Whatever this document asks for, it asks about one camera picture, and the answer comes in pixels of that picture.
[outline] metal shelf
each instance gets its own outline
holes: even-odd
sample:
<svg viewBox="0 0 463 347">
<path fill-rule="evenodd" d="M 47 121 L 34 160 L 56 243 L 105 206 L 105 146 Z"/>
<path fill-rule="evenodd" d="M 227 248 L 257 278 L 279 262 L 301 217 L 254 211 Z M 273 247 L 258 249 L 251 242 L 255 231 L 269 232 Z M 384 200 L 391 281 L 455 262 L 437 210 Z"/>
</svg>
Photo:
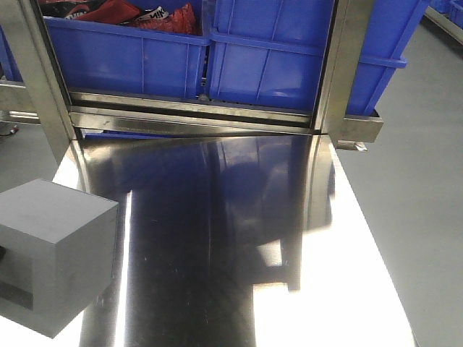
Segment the metal shelf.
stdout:
<svg viewBox="0 0 463 347">
<path fill-rule="evenodd" d="M 432 7 L 428 7 L 425 16 L 463 45 L 463 29 L 458 25 L 451 22 L 446 16 L 437 12 Z"/>
</svg>

